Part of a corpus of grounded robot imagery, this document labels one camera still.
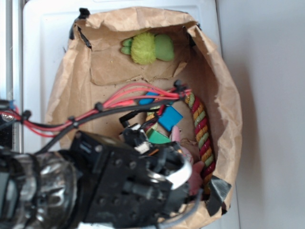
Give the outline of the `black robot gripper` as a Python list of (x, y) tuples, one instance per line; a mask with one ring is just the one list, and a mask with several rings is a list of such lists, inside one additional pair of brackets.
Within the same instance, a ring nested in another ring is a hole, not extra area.
[(193, 200), (188, 180), (192, 165), (178, 142), (151, 143), (144, 126), (120, 118), (120, 138), (78, 131), (70, 147), (80, 174), (76, 223), (116, 229), (157, 226)]

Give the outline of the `robot arm with foil wrap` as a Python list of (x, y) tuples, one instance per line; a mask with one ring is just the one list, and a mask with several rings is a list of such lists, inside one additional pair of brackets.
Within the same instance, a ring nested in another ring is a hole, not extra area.
[(143, 125), (120, 118), (121, 139), (78, 131), (68, 150), (0, 151), (0, 226), (75, 229), (172, 227), (193, 214), (203, 190), (178, 142), (152, 144)]

